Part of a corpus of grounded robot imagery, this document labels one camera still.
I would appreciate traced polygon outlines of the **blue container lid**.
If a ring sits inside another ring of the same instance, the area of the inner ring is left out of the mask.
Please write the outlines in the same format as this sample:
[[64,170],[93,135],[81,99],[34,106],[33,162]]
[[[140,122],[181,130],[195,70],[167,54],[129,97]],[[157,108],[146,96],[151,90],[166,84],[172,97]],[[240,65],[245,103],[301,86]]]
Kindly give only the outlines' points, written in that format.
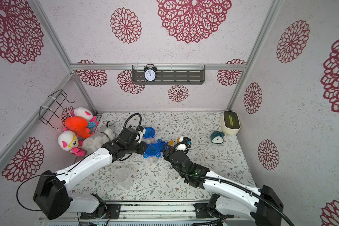
[[161,152],[159,150],[159,147],[157,144],[149,144],[148,148],[146,149],[146,151],[144,152],[143,157],[145,159],[150,158],[150,157],[156,157],[156,158],[160,158],[161,157]]

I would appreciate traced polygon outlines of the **clear plastic container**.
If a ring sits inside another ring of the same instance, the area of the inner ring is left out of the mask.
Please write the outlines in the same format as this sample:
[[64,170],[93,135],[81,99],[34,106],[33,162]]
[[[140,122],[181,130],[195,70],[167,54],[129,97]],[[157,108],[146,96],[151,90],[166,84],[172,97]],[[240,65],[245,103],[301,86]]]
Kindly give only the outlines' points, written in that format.
[[115,180],[121,185],[124,189],[130,189],[133,184],[133,178],[130,175],[130,171],[127,168],[120,168],[114,174]]
[[159,162],[160,158],[152,156],[152,157],[148,157],[147,161],[150,165],[156,165]]
[[154,144],[154,143],[156,143],[155,137],[144,138],[144,141],[145,141],[147,144]]

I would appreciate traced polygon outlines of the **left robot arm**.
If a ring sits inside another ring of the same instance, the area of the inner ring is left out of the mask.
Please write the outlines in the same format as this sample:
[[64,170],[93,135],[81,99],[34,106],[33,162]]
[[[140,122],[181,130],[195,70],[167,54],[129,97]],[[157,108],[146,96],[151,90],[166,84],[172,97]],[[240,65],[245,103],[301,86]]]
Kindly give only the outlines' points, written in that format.
[[103,218],[107,206],[98,195],[72,195],[70,192],[96,170],[114,163],[126,154],[143,155],[148,145],[142,140],[146,129],[122,129],[119,136],[103,144],[94,153],[65,169],[40,175],[33,200],[47,219],[56,219],[67,212],[82,212],[94,218]]

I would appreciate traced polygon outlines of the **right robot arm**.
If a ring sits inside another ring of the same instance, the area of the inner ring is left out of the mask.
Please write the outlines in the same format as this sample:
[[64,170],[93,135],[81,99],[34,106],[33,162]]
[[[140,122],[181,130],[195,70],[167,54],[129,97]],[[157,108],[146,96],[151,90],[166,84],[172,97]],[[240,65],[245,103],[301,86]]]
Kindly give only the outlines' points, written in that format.
[[249,187],[226,179],[214,171],[193,163],[184,151],[166,150],[164,159],[192,187],[213,193],[207,211],[216,218],[238,216],[257,226],[279,226],[284,220],[294,223],[284,214],[283,203],[269,186]]

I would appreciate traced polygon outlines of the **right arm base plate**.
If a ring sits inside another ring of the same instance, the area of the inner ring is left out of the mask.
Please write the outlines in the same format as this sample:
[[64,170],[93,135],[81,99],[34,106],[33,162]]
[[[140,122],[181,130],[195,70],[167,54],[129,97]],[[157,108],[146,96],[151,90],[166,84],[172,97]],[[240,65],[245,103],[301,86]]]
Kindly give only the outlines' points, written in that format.
[[193,206],[195,207],[195,214],[197,219],[216,218],[216,216],[209,209],[208,203],[197,202]]

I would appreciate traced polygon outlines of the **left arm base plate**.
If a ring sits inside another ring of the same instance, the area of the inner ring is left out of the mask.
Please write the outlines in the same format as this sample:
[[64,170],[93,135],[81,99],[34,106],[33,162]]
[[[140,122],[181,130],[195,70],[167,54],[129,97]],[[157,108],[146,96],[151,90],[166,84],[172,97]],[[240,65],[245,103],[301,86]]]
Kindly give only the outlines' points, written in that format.
[[93,213],[81,213],[81,220],[92,219],[118,219],[121,211],[121,204],[107,203],[106,207],[100,205]]

